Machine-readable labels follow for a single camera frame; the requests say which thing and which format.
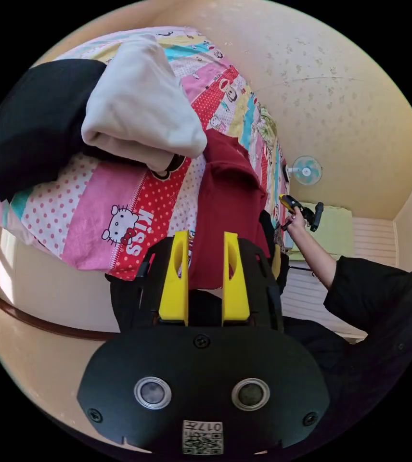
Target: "white radiator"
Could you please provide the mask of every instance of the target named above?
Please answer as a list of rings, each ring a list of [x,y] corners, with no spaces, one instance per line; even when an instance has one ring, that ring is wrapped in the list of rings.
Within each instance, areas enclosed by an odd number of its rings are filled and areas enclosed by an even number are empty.
[[[397,265],[397,245],[392,221],[354,218],[355,256],[384,265]],[[294,267],[307,268],[305,262],[290,261]],[[290,269],[282,294],[284,316],[319,322],[337,334],[351,339],[363,339],[366,333],[333,316],[323,306],[326,289],[310,271]]]

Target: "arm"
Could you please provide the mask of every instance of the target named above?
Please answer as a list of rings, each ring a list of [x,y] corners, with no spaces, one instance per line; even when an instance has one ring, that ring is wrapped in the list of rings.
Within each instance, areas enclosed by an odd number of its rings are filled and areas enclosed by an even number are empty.
[[[297,207],[288,220],[291,238],[328,289],[324,305],[330,313],[367,333],[375,327],[381,331],[399,309],[412,323],[412,272],[363,258],[341,257],[336,262],[306,231]]]
[[[304,259],[322,284],[329,289],[336,273],[336,260],[306,231],[306,221],[298,207],[295,215],[288,219],[291,239],[296,243]]]

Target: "person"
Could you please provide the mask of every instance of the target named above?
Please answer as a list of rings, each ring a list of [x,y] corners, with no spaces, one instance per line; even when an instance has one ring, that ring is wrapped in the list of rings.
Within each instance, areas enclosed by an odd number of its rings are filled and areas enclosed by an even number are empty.
[[[317,449],[357,423],[385,397],[412,360],[412,272],[361,258],[336,261],[306,231],[297,207],[288,221],[291,238],[328,289],[326,309],[368,335],[350,344],[314,321],[283,318],[285,333],[318,363],[331,400],[314,431],[283,449],[284,460]]]

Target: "screw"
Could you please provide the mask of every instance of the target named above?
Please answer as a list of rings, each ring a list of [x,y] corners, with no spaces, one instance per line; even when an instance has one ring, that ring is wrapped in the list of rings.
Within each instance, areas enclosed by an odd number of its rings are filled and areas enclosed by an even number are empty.
[[[89,418],[95,422],[96,424],[99,424],[102,420],[103,420],[103,417],[102,415],[94,408],[90,408],[88,411],[87,411],[87,415],[89,416]]]
[[[211,341],[209,340],[209,337],[207,335],[204,335],[204,334],[197,335],[193,340],[193,344],[197,348],[207,348],[210,343],[211,343]]]
[[[302,420],[302,423],[305,427],[310,427],[313,425],[316,421],[318,420],[318,416],[316,412],[309,412],[304,419]]]

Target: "hand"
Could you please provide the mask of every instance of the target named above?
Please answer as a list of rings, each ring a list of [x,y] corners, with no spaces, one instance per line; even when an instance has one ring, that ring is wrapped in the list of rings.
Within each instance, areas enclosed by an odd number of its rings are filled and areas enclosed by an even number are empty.
[[[285,223],[288,222],[291,223],[288,226],[289,235],[291,236],[291,239],[295,241],[295,237],[301,232],[305,232],[306,228],[306,220],[302,216],[299,207],[294,207],[294,215],[289,216],[285,221]]]

